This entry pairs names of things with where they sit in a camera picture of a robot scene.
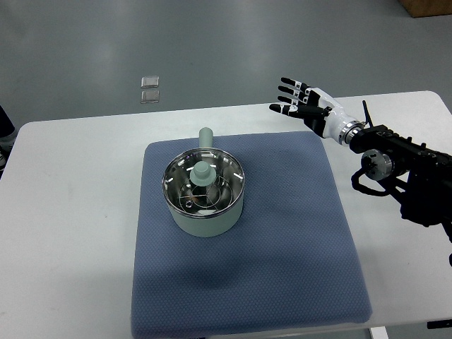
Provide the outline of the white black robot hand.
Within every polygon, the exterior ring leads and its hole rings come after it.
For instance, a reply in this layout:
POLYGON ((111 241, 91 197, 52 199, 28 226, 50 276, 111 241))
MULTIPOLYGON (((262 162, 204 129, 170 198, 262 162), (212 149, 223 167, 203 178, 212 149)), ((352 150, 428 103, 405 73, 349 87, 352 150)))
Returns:
POLYGON ((361 122, 345 113, 343 106, 320 88, 306 83, 281 78, 278 90, 284 93, 269 109, 294 119, 321 138, 332 138, 340 145, 348 145, 352 133, 363 129, 361 122))

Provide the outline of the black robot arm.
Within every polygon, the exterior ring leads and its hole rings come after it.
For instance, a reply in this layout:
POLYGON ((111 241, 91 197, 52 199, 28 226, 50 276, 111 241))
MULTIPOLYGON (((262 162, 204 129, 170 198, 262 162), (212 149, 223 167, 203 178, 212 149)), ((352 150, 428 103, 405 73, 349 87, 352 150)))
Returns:
POLYGON ((371 196, 392 196, 401 218, 424 227, 442 225, 451 237, 451 156, 417 145, 384 125, 358 131, 350 150, 362 154, 352 188, 371 196))

